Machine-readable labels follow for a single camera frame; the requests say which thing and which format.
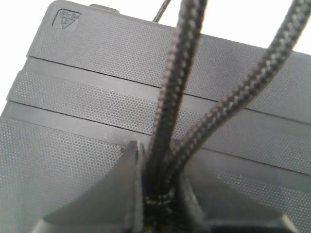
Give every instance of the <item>textured plastic surface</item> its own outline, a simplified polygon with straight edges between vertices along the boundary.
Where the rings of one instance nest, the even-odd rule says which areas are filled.
[[[79,20],[62,29],[61,9]],[[99,7],[51,4],[0,118],[0,232],[28,232],[104,176],[130,140],[147,145],[171,35]],[[262,53],[202,36],[174,137]],[[310,77],[310,57],[293,53],[197,155],[226,183],[286,212],[302,233],[311,229]]]

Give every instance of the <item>black braided cable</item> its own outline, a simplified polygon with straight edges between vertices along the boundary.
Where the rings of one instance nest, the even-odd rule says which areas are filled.
[[[154,193],[163,158],[170,147],[180,102],[201,35],[206,3],[207,0],[181,2],[160,89],[153,133],[146,152],[143,181],[147,195]]]
[[[159,11],[157,12],[153,22],[158,23],[162,17],[162,15],[164,14],[166,8],[168,7],[168,5],[170,4],[171,0],[164,0],[163,4],[161,5]]]
[[[245,79],[205,114],[165,158],[167,163],[163,164],[160,180],[162,193],[171,190],[173,181],[201,145],[277,75],[306,26],[310,12],[311,0],[292,2],[269,48]]]

